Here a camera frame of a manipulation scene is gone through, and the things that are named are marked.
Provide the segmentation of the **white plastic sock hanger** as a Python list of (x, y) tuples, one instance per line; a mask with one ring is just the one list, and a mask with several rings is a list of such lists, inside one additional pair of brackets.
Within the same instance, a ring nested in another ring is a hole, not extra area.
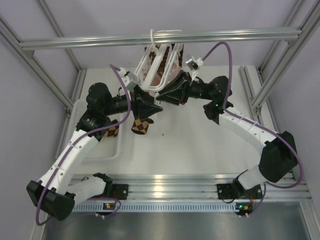
[(150, 30), (150, 44), (130, 78), (134, 86), (149, 93), (158, 93), (182, 69), (184, 44), (156, 43), (156, 32)]

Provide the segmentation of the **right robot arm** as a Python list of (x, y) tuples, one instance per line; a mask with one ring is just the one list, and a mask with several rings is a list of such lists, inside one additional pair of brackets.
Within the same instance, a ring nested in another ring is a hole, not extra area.
[(172, 105), (184, 105), (190, 98), (208, 100), (203, 106), (206, 117), (247, 141), (259, 153), (259, 163), (240, 173), (231, 183), (235, 198), (246, 198), (258, 185), (277, 183), (298, 165), (295, 140), (291, 133), (272, 131), (240, 113), (226, 101), (232, 94), (229, 79), (218, 76), (209, 83), (197, 77), (192, 80), (187, 72), (163, 88), (156, 100)]

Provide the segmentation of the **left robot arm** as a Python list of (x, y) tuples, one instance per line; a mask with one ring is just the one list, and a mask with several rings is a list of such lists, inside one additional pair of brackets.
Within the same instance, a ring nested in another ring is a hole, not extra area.
[[(71, 185), (76, 169), (104, 136), (112, 134), (130, 113), (140, 121), (150, 123), (152, 115), (163, 111), (154, 103), (154, 97), (139, 86), (124, 95), (112, 96), (107, 85), (98, 82), (89, 88), (85, 100), (87, 109), (61, 155), (39, 180), (31, 180), (26, 187), (37, 215), (43, 211), (63, 221), (76, 205), (90, 198), (113, 197), (113, 180), (104, 173), (95, 173), (87, 180)], [(111, 115), (121, 113), (126, 114), (122, 120), (110, 119)]]

